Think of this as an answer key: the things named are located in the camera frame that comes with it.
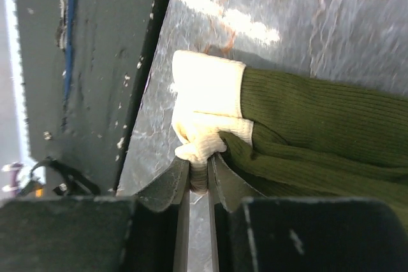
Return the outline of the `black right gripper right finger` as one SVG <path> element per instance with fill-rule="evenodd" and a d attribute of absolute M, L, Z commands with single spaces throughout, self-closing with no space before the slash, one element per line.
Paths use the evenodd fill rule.
<path fill-rule="evenodd" d="M 214 271 L 406 271 L 407 233 L 363 197 L 265 197 L 208 162 Z"/>

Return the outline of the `olive green underwear cream waistband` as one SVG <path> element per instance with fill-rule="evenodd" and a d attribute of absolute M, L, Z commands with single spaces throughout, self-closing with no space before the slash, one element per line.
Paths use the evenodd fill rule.
<path fill-rule="evenodd" d="M 373 197 L 407 221 L 407 99 L 178 50 L 171 125 L 208 190 L 216 153 L 266 196 Z"/>

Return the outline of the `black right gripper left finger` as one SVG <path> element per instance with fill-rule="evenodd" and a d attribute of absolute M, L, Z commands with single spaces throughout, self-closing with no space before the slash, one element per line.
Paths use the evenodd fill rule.
<path fill-rule="evenodd" d="M 189 163 L 174 159 L 132 196 L 104 196 L 78 170 L 41 165 L 63 183 L 30 197 L 35 181 L 1 201 L 2 271 L 186 271 Z"/>

